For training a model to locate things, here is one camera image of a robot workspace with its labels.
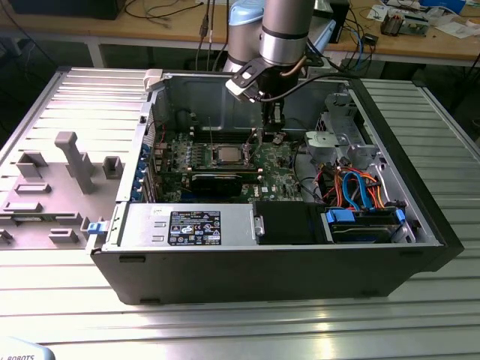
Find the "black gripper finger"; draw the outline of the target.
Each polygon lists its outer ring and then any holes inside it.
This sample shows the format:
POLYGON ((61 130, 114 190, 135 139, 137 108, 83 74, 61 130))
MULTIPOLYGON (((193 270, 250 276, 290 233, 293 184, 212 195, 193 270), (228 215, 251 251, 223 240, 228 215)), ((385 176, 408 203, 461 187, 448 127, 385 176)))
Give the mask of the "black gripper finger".
POLYGON ((281 131, 285 126, 285 122, 283 101, 262 103, 262 123, 264 131, 281 131))

